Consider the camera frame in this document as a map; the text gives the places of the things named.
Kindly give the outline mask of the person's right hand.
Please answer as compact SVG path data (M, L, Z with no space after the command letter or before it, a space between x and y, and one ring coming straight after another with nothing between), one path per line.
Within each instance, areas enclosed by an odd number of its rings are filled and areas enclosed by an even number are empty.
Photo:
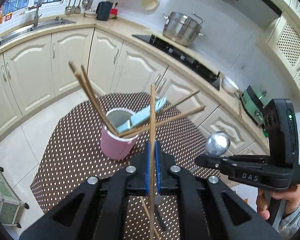
M268 210L268 202L264 198L264 191L258 189L258 196L256 199L257 213L265 220L270 217ZM285 215L293 213L300 205L300 185L292 185L285 192L271 192L271 197L275 200L286 200Z

